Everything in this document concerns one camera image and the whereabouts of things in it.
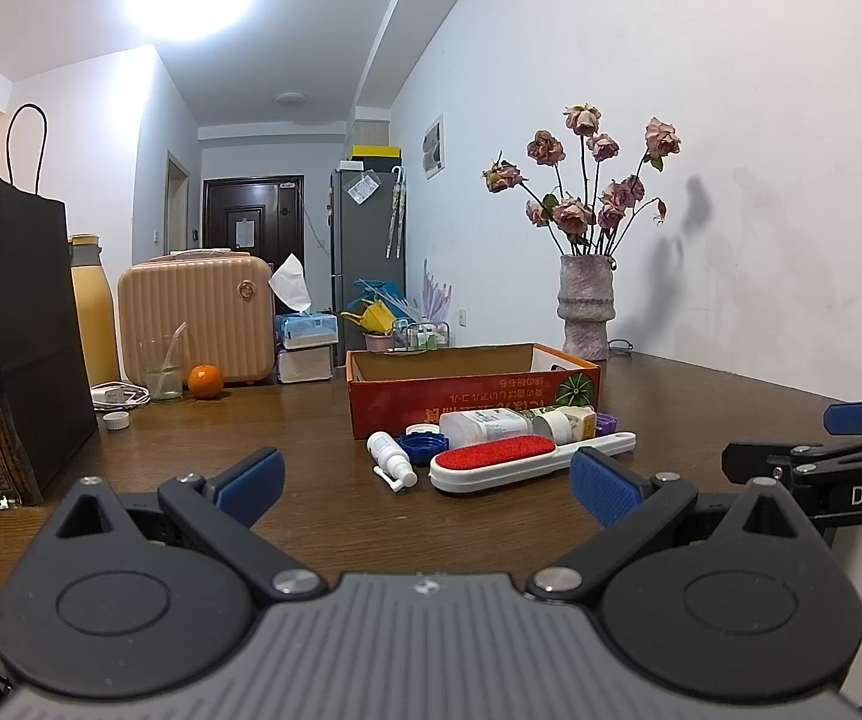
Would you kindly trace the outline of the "dried pink roses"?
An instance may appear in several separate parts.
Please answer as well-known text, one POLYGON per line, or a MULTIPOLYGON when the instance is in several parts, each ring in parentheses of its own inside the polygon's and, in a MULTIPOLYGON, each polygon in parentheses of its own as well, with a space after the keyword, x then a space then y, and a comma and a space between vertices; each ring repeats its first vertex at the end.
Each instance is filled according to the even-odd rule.
POLYGON ((571 104, 563 110, 564 128, 577 145, 581 184, 574 192, 563 181, 566 143, 547 128, 535 131, 525 156, 553 172, 550 190, 538 192, 530 187, 522 169, 502 156, 481 173, 486 190, 493 195, 524 190, 525 218, 550 234, 559 255, 612 260, 637 218, 651 213, 662 224, 669 215, 666 200, 648 192, 643 172, 651 169, 660 174, 667 160, 680 153, 682 138, 677 127, 659 117, 649 119, 633 171, 620 179, 605 179, 605 169, 620 156, 621 146, 603 132, 602 119, 602 110, 592 104, 571 104))

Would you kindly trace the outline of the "yellow watering can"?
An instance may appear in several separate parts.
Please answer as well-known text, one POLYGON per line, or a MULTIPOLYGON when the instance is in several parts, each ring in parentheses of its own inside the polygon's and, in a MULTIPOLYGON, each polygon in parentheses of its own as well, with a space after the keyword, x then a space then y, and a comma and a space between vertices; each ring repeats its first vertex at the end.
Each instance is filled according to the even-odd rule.
POLYGON ((394 312, 382 299, 361 299, 360 312, 343 310, 342 317, 361 328, 366 335, 390 335, 394 332, 394 312))

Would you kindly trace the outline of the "white tissue box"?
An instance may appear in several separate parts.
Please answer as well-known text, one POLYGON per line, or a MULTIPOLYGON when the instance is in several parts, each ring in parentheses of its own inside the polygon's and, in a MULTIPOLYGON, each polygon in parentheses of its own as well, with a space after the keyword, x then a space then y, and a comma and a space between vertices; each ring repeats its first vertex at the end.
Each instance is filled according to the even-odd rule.
POLYGON ((307 346, 298 349, 278 349, 276 374, 285 385, 322 382, 332 377, 333 346, 307 346))

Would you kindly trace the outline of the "red cardboard box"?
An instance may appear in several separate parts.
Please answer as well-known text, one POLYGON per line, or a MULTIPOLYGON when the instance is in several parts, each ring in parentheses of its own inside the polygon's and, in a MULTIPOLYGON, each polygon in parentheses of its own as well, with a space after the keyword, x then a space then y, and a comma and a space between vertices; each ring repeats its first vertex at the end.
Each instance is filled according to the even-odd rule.
POLYGON ((540 343, 429 351, 349 351, 345 361, 353 436, 400 434, 452 411, 595 406, 602 367, 540 343))

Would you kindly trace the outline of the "small white cap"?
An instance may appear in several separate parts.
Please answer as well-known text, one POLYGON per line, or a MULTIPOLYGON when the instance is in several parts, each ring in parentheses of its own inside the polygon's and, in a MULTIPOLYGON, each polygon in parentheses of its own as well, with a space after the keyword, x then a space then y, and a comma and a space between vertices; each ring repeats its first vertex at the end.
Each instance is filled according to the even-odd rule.
POLYGON ((123 431, 130 427, 130 415, 127 411, 109 411, 102 415, 102 422, 106 424, 107 431, 123 431))

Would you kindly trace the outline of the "dark entrance door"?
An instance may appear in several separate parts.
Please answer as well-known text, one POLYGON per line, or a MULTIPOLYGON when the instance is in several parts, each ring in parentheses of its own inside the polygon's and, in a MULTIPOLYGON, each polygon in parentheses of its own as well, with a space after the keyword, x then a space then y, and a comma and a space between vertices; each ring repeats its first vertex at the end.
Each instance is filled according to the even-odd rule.
POLYGON ((304 181, 299 176, 209 179, 203 184, 203 247, 231 249, 271 266, 304 258, 304 181))

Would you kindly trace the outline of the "yellow thermos jug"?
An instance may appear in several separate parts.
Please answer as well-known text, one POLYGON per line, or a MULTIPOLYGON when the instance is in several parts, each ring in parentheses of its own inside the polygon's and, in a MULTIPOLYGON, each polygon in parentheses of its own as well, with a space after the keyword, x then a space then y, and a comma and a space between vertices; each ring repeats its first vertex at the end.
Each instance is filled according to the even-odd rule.
POLYGON ((120 369, 113 299, 100 260, 99 238, 94 234, 73 234, 70 250, 79 338, 89 383, 112 382, 120 376, 120 369))

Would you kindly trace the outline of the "pink ceramic vase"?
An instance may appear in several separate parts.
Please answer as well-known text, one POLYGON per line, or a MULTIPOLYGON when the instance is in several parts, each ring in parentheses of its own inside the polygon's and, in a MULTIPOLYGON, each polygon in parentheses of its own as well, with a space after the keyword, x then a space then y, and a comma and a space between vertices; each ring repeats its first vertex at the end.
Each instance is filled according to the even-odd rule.
POLYGON ((559 262, 558 317, 566 355, 584 361, 609 356, 607 323, 615 317, 612 261, 605 255, 564 255, 559 262))

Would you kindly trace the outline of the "small white spray bottle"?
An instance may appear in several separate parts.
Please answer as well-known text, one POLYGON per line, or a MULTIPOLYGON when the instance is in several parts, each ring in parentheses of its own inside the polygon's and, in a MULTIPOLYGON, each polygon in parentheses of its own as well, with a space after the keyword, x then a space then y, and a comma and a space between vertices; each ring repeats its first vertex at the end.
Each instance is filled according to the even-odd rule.
POLYGON ((390 434, 384 431, 372 433, 367 438, 366 449, 374 460, 372 473, 378 475, 394 493, 413 488, 418 483, 410 457, 390 434))

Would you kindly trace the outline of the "purple plastic lid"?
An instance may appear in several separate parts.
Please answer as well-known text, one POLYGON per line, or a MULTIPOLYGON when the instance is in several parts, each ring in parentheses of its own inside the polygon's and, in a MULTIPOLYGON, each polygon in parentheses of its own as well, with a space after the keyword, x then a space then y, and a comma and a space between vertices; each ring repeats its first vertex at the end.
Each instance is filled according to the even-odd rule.
POLYGON ((597 413, 595 433, 598 436, 610 436, 616 433, 616 429, 618 429, 618 419, 609 413, 597 413))

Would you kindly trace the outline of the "white rectangular plastic bottle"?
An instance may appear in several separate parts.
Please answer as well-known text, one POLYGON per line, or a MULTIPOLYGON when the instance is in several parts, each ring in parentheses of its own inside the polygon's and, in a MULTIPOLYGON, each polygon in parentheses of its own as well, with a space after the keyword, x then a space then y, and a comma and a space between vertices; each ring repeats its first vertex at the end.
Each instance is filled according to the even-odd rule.
POLYGON ((507 408, 460 411, 456 414, 456 427, 451 437, 454 449, 467 445, 488 444, 496 440, 529 436, 532 433, 529 419, 507 408))

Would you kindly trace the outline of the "red white lint brush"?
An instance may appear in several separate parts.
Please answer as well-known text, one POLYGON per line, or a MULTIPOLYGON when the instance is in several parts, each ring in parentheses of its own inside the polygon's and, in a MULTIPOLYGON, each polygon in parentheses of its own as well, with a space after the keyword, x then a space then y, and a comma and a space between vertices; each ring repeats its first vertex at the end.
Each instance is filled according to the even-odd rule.
POLYGON ((534 434, 509 437, 441 452, 429 463, 428 478, 441 493, 483 493, 568 470, 582 449, 614 457, 631 452, 636 444, 635 433, 615 433, 561 445, 534 434))

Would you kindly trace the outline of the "blue plastic lid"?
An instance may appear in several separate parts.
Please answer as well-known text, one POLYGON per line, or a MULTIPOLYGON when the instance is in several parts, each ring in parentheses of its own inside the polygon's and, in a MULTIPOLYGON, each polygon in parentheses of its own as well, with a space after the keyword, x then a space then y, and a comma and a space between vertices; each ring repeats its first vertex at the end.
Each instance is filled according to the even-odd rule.
POLYGON ((449 439, 444 434, 418 431, 400 437, 399 445, 405 450, 411 465, 424 468, 434 457, 449 450, 449 439))

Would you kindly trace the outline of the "pink ribbed suitcase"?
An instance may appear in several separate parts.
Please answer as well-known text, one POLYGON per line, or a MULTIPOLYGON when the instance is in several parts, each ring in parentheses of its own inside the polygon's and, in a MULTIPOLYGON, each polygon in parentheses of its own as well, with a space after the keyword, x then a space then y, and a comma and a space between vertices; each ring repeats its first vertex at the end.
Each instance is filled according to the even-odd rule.
POLYGON ((229 383, 259 382, 275 367, 271 268, 249 254, 189 250, 132 266, 117 283, 123 374, 145 380, 152 340, 182 337, 172 362, 184 372, 218 367, 229 383))

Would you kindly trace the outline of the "black paper bag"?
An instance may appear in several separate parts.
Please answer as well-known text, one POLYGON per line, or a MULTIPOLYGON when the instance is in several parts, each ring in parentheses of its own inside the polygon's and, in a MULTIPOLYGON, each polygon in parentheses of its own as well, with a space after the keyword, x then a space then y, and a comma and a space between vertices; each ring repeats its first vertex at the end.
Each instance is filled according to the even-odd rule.
POLYGON ((65 205, 0 176, 0 408, 24 504, 97 431, 79 339, 65 205))

